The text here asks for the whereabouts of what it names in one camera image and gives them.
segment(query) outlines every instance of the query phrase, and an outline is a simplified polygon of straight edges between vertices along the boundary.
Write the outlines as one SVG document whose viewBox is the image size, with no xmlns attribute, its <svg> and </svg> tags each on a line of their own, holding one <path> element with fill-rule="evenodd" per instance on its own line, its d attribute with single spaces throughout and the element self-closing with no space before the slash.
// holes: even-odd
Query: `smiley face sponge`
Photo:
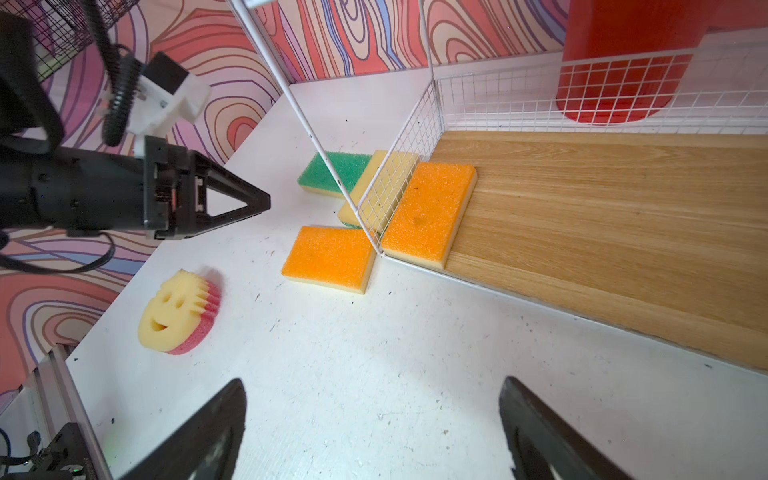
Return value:
<svg viewBox="0 0 768 480">
<path fill-rule="evenodd" d="M 221 292 L 211 282 L 179 270 L 149 301 L 139 322 L 139 342 L 171 355 L 187 353 L 210 332 L 220 304 Z"/>
</svg>

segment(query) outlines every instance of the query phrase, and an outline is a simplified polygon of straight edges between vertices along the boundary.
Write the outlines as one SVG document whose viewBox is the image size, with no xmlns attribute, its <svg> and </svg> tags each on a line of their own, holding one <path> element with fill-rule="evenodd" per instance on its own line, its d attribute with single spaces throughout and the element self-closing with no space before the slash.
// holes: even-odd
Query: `patterned wallpaper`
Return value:
<svg viewBox="0 0 768 480">
<path fill-rule="evenodd" d="M 195 124 L 181 121 L 171 143 L 226 162 L 277 101 L 280 93 L 226 2 L 143 0 L 115 27 L 115 37 L 146 61 L 165 51 L 213 88 Z M 65 124 L 65 146 L 130 154 L 133 138 L 114 148 L 101 143 L 99 97 L 106 87 L 94 46 L 44 83 Z M 61 231 L 16 230 L 3 253 L 57 269 L 90 263 L 104 238 L 69 239 Z M 151 255 L 157 242 L 143 233 L 114 232 L 115 257 L 75 275 L 35 276 L 0 270 L 0 411 L 53 343 L 77 343 Z"/>
<path fill-rule="evenodd" d="M 557 51 L 570 0 L 425 0 L 437 64 Z M 416 0 L 279 0 L 258 15 L 294 81 L 426 66 Z"/>
</svg>

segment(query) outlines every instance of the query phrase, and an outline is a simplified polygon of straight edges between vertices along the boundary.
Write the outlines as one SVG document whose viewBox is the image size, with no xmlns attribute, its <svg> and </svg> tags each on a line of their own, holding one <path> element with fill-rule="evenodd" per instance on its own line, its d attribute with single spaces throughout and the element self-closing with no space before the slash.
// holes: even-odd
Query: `black wire basket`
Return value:
<svg viewBox="0 0 768 480">
<path fill-rule="evenodd" d="M 138 0 L 96 0 L 107 28 Z M 43 81 L 93 42 L 79 0 L 0 0 L 0 11 L 32 22 L 38 80 Z"/>
</svg>

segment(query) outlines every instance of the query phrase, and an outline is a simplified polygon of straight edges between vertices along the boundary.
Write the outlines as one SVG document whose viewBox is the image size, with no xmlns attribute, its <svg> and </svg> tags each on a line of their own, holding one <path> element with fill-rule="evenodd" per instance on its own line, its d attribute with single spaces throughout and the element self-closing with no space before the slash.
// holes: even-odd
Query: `white wire rod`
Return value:
<svg viewBox="0 0 768 480">
<path fill-rule="evenodd" d="M 275 80 L 277 80 L 280 88 L 283 89 L 283 94 L 286 96 L 286 98 L 288 98 L 288 102 L 291 104 L 291 107 L 293 107 L 293 111 L 296 112 L 296 116 L 304 126 L 304 130 L 310 136 L 310 140 L 315 145 L 317 153 L 319 153 L 323 158 L 323 162 L 325 162 L 326 167 L 328 167 L 328 171 L 331 173 L 331 177 L 333 177 L 333 179 L 336 181 L 336 184 L 339 185 L 339 189 L 344 196 L 344 200 L 346 200 L 346 202 L 352 208 L 352 212 L 355 214 L 355 218 L 358 222 L 360 222 L 360 225 L 362 226 L 364 223 L 360 217 L 357 205 L 355 205 L 355 202 L 353 202 L 352 198 L 349 196 L 349 191 L 347 191 L 346 187 L 344 186 L 344 182 L 342 182 L 341 178 L 339 178 L 339 174 L 336 172 L 336 169 L 333 167 L 331 160 L 328 158 L 328 154 L 320 144 L 320 141 L 317 139 L 317 135 L 315 135 L 315 131 L 312 129 L 312 126 L 306 119 L 306 116 L 301 110 L 299 103 L 296 101 L 296 97 L 293 96 L 293 92 L 290 90 L 290 84 L 288 83 L 288 80 L 286 80 L 285 75 L 283 75 L 283 71 L 280 69 L 280 66 L 277 64 L 274 56 L 272 55 L 272 51 L 267 46 L 264 38 L 261 36 L 261 31 L 253 21 L 250 10 L 248 10 L 248 7 L 245 6 L 245 2 L 243 0 L 227 0 L 227 3 L 230 5 L 230 8 L 232 8 L 235 16 L 243 26 L 251 44 L 253 44 L 256 50 L 261 54 L 261 57 L 266 61 L 266 65 L 269 67 L 272 76 L 275 77 Z M 368 240 L 371 242 L 373 247 L 378 251 L 380 247 L 377 248 L 376 242 L 374 241 L 368 229 L 363 228 L 362 230 L 365 232 L 366 237 L 368 237 Z"/>
<path fill-rule="evenodd" d="M 387 151 L 386 156 L 384 157 L 384 160 L 382 161 L 382 164 L 379 165 L 379 168 L 376 169 L 376 173 L 373 175 L 373 180 L 371 180 L 371 183 L 368 184 L 368 188 L 366 188 L 365 193 L 362 194 L 362 197 L 360 197 L 360 206 L 362 207 L 362 203 L 366 201 L 366 198 L 368 198 L 368 194 L 371 192 L 371 189 L 373 188 L 373 185 L 376 183 L 376 181 L 379 179 L 379 175 L 381 175 L 382 171 L 384 170 L 384 167 L 386 166 L 386 163 L 389 161 L 389 158 L 392 156 L 392 152 L 395 150 L 395 147 L 397 146 L 397 142 L 400 141 L 400 137 L 402 137 L 403 132 L 406 131 L 406 128 L 411 123 L 411 118 L 413 118 L 413 115 L 416 113 L 416 110 L 419 108 L 419 105 L 422 104 L 422 100 L 424 99 L 424 95 L 427 94 L 427 91 L 429 91 L 429 87 L 432 86 L 432 81 L 430 81 L 424 91 L 421 95 L 419 95 L 419 99 L 417 100 L 416 104 L 413 105 L 413 108 L 411 109 L 411 113 L 408 114 L 408 118 L 406 119 L 406 122 L 403 124 L 402 128 L 400 129 L 400 132 L 398 132 L 397 137 L 395 137 L 395 141 L 392 142 L 392 146 L 389 148 L 389 151 Z"/>
<path fill-rule="evenodd" d="M 419 16 L 421 16 L 421 30 L 424 36 L 424 50 L 427 54 L 427 62 L 429 63 L 429 80 L 435 84 L 435 99 L 437 104 L 438 118 L 440 119 L 441 131 L 445 131 L 445 125 L 442 123 L 442 105 L 440 103 L 440 95 L 438 94 L 438 85 L 435 82 L 435 66 L 432 64 L 432 43 L 429 41 L 429 30 L 427 29 L 427 15 L 424 12 L 424 1 L 419 0 Z"/>
<path fill-rule="evenodd" d="M 419 16 L 421 17 L 422 41 L 424 42 L 424 50 L 427 54 L 427 64 L 429 66 L 429 79 L 435 81 L 435 66 L 432 65 L 432 45 L 429 43 L 429 30 L 427 30 L 427 16 L 424 14 L 424 0 L 419 0 Z"/>
<path fill-rule="evenodd" d="M 440 77 L 437 80 L 443 81 L 443 80 L 449 80 L 451 78 L 461 78 L 461 77 L 472 77 L 475 75 L 484 75 L 484 74 L 494 74 L 494 73 L 505 73 L 510 71 L 518 71 L 518 70 L 528 70 L 530 68 L 542 68 L 542 67 L 549 67 L 549 68 L 560 68 L 560 67 L 571 67 L 571 66 L 579 66 L 579 65 L 589 65 L 593 63 L 605 63 L 605 62 L 612 62 L 612 61 L 623 61 L 623 60 L 646 60 L 646 59 L 653 59 L 653 58 L 659 58 L 659 57 L 676 57 L 678 55 L 692 55 L 697 53 L 707 53 L 712 51 L 720 51 L 720 50 L 743 50 L 745 48 L 754 48 L 754 47 L 768 47 L 768 41 L 752 41 L 747 43 L 739 43 L 735 45 L 718 45 L 718 46 L 712 46 L 712 47 L 695 47 L 695 48 L 682 48 L 680 50 L 665 50 L 665 51 L 648 51 L 645 53 L 634 53 L 629 55 L 615 55 L 613 57 L 599 57 L 599 58 L 585 58 L 582 60 L 569 60 L 569 61 L 560 61 L 560 62 L 552 62 L 552 61 L 543 61 L 542 63 L 537 63 L 533 65 L 520 65 L 517 67 L 507 67 L 507 68 L 499 68 L 497 70 L 487 70 L 487 71 L 477 71 L 477 72 L 468 72 L 468 73 L 462 73 L 462 74 L 455 74 L 455 75 L 446 75 L 445 77 Z M 679 61 L 676 62 L 676 65 L 685 65 L 689 63 L 702 63 L 705 61 L 715 61 L 715 59 L 696 59 L 691 58 L 688 61 Z M 642 68 L 646 66 L 651 67 L 663 67 L 666 64 L 659 64 L 659 65 L 627 65 L 626 67 L 615 67 L 615 68 Z"/>
</svg>

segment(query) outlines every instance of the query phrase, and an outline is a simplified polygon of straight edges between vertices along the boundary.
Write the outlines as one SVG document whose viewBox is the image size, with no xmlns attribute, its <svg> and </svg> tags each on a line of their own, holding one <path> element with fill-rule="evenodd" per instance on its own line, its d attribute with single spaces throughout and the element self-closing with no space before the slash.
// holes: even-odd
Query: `white table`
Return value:
<svg viewBox="0 0 768 480">
<path fill-rule="evenodd" d="M 426 81 L 405 71 L 295 92 L 328 150 L 372 153 Z M 115 478 L 234 377 L 248 396 L 236 478 L 511 478 L 507 375 L 638 479 L 768 475 L 768 376 L 389 260 L 365 296 L 285 281 L 299 228 L 336 225 L 342 203 L 296 184 L 312 155 L 281 98 L 227 164 L 272 210 L 163 243 L 70 356 Z M 136 328 L 180 268 L 215 269 L 223 303 L 201 345 L 169 356 Z"/>
</svg>

